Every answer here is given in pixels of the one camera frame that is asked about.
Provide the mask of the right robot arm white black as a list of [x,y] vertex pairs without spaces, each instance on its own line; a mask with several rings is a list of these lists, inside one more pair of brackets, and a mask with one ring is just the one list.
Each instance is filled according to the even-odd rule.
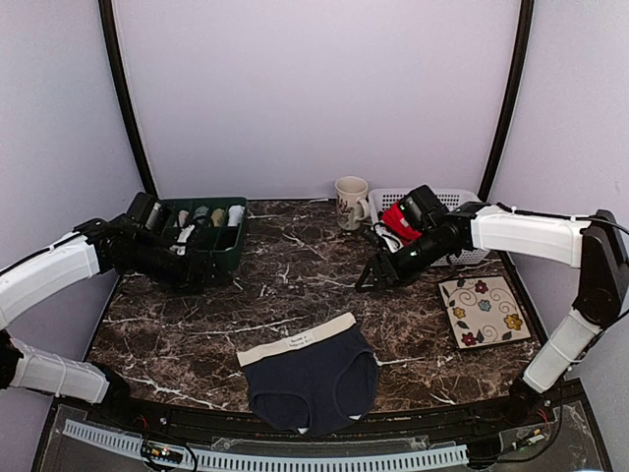
[[422,185],[398,207],[419,237],[392,252],[374,231],[365,236],[376,251],[355,284],[359,293],[407,286],[442,258],[462,251],[516,253],[577,268],[576,298],[568,315],[509,388],[501,417],[512,427],[525,425],[540,409],[543,395],[582,361],[602,335],[628,311],[628,231],[612,212],[559,215],[503,204],[465,202],[448,209]]

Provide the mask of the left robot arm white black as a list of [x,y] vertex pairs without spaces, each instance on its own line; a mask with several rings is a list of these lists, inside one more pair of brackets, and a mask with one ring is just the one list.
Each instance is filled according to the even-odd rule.
[[53,244],[1,271],[1,386],[22,388],[99,404],[118,429],[139,420],[138,405],[127,397],[128,383],[111,368],[73,361],[34,348],[8,328],[30,308],[83,280],[129,270],[184,290],[199,290],[216,271],[202,238],[188,230],[184,241],[166,238],[171,209],[143,192],[126,212],[111,220],[77,225]]

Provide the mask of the navy underwear cream waistband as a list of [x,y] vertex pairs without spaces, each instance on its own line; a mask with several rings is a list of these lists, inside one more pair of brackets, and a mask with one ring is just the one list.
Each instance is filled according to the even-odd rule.
[[345,313],[237,354],[250,410],[271,427],[316,438],[364,418],[377,394],[373,348]]

